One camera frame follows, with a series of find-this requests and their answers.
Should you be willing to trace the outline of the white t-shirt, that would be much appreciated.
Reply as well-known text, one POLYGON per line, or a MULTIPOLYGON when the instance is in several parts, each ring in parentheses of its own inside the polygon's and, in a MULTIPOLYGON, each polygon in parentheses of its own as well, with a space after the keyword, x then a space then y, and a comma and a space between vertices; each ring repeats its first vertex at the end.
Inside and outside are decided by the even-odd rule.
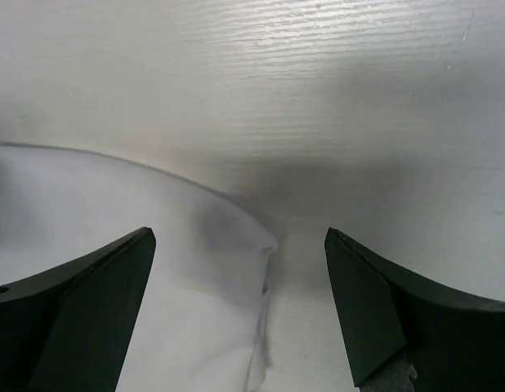
POLYGON ((141 227, 154 263, 121 391, 257 391, 275 237, 233 203, 135 163, 0 146, 0 285, 141 227))

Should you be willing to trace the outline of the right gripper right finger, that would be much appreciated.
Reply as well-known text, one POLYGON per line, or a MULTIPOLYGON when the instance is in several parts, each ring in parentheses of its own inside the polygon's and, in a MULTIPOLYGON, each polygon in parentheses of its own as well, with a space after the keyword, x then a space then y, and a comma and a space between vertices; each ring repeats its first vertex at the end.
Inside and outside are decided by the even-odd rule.
POLYGON ((447 287, 337 229, 328 276, 362 391, 505 391, 505 302, 447 287))

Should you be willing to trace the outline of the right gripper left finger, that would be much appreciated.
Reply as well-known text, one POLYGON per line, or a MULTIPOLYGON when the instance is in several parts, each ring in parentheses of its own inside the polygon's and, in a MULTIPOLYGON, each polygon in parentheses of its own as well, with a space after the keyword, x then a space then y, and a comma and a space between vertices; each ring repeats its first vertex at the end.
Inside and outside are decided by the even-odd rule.
POLYGON ((156 248, 142 227, 0 286, 0 391, 114 391, 156 248))

